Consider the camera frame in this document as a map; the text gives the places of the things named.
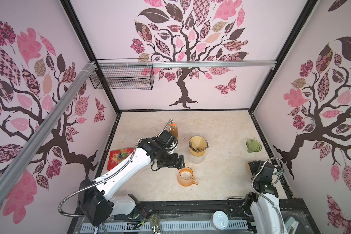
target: table surface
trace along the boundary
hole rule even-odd
[[[174,152],[184,155],[186,166],[193,170],[199,184],[183,187],[177,181],[177,169],[152,171],[147,165],[129,178],[115,196],[133,194],[139,201],[216,200],[243,198],[252,191],[252,174],[246,164],[267,160],[268,155],[264,147],[260,152],[247,152],[248,139],[261,139],[246,110],[123,112],[110,150],[134,147],[140,137],[157,135],[169,119],[178,126],[179,143]],[[209,145],[200,164],[190,161],[188,140],[195,135],[204,136]],[[108,159],[102,174],[107,172]],[[279,198],[287,198],[281,183],[275,186]]]

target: pink wall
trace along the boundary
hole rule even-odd
[[[255,116],[321,233],[351,233],[351,0],[321,1]]]
[[[57,0],[0,1],[0,173],[87,62]],[[87,80],[0,207],[0,233],[66,232],[57,205],[94,176],[114,119]]]
[[[99,59],[148,56],[154,60],[159,57],[159,61],[193,61],[191,55],[195,52],[195,61],[213,56],[215,61],[239,52],[235,57],[244,60],[275,59],[306,1],[185,0],[183,5],[181,1],[167,0],[72,2]],[[152,11],[162,12],[163,16],[155,16]],[[182,22],[188,25],[189,16],[196,23],[195,30],[175,30],[182,27]],[[232,28],[225,35],[229,24]],[[164,71],[173,73],[174,79],[161,78],[162,72],[157,69],[153,90],[112,92],[121,109],[249,108],[269,68],[230,69],[221,73],[209,68],[183,69],[180,77],[176,76],[177,68]],[[190,78],[190,72],[195,70],[198,78]]]

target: aluminum rail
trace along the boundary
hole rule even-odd
[[[67,106],[72,102],[80,87],[82,87],[83,83],[90,77],[90,74],[94,70],[94,62],[89,62],[85,65],[74,82],[69,86],[68,91],[61,97],[55,108],[47,115],[17,157],[11,161],[9,167],[0,177],[0,205],[3,203],[14,184],[17,183],[18,179],[22,176],[23,171],[26,169],[39,147],[44,143],[57,121],[61,118]]]
[[[244,60],[244,61],[183,61],[183,62],[153,62],[153,68],[163,67],[274,67],[277,61],[275,60]],[[150,66],[151,63],[140,62],[107,62],[99,61],[99,66]]]

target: wall mural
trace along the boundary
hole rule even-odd
[[[248,54],[239,51],[248,41],[237,40],[245,30],[239,28],[245,17],[243,7],[236,10],[242,4],[241,0],[211,0],[214,7],[219,5],[215,15],[209,15],[209,0],[194,0],[192,5],[191,0],[144,1],[154,8],[139,13],[152,23],[146,25],[134,21],[141,40],[132,40],[131,48],[140,54],[140,62],[147,62],[149,58],[154,61],[238,61]],[[211,67],[209,72],[199,67],[154,69],[154,73],[159,74],[159,80],[165,78],[171,82],[177,79],[182,96],[170,106],[182,103],[188,109],[187,103],[198,102],[189,97],[184,82],[186,78],[199,79],[202,73],[212,79],[212,75],[219,76],[229,71],[231,69],[228,67]],[[236,77],[228,85],[215,88],[226,95],[235,90],[235,82]]]
[[[12,49],[24,60],[20,66],[4,50],[5,45],[14,44],[15,40],[19,53],[15,48]],[[42,46],[46,48],[46,54],[40,54]],[[29,61],[32,59],[37,59],[33,68],[29,67]],[[61,95],[67,91],[66,85],[73,82],[76,75],[75,64],[71,63],[67,68],[62,53],[57,55],[51,42],[34,29],[28,28],[27,34],[20,32],[20,35],[16,35],[7,22],[3,24],[0,21],[0,136],[6,134],[27,142],[60,100]],[[37,194],[37,185],[49,190],[49,180],[60,175],[63,165],[82,164],[86,178],[90,170],[95,170],[97,164],[92,163],[97,151],[87,157],[69,150],[69,143],[74,142],[73,136],[79,133],[75,125],[86,121],[83,117],[89,100],[89,96],[83,96],[86,87],[85,82],[55,128],[51,130],[53,138],[39,148],[37,155],[29,163],[37,164],[35,170],[25,170],[22,178],[7,195],[3,215],[14,212],[14,223],[19,223],[25,217],[25,206],[34,201],[33,195]],[[14,100],[17,100],[20,106],[13,106]],[[105,107],[97,98],[95,102],[97,114],[94,122],[103,121]],[[0,173],[3,173],[9,166],[7,162],[14,159],[23,146],[1,141],[3,145],[0,146]]]
[[[328,11],[336,10],[345,2],[337,0]],[[283,96],[288,100],[288,105],[294,108],[289,115],[294,118],[293,126],[297,129],[297,135],[289,152],[273,147],[283,157],[294,179],[292,160],[298,156],[305,141],[315,142],[311,150],[319,150],[320,160],[330,155],[333,160],[330,169],[332,178],[337,181],[342,174],[344,183],[351,191],[351,144],[348,143],[351,139],[351,67],[343,66],[344,59],[351,61],[351,37],[336,40],[341,42],[342,55],[334,53],[328,43],[318,55],[315,66],[312,60],[300,66],[301,78],[291,83],[294,88]],[[330,89],[331,82],[338,85],[336,89]],[[334,121],[326,126],[323,124],[326,120]],[[341,141],[346,142],[346,145],[339,143]],[[337,149],[341,151],[343,164],[335,157]],[[330,195],[327,198],[331,210],[327,212],[328,224],[337,229],[343,227],[344,234],[351,233],[351,220],[346,220],[345,214]]]

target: wire mesh basket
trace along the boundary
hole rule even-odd
[[[152,90],[154,81],[152,59],[98,59],[98,61],[102,74],[99,70],[95,70],[90,76],[95,89],[103,89],[108,85],[110,89]]]

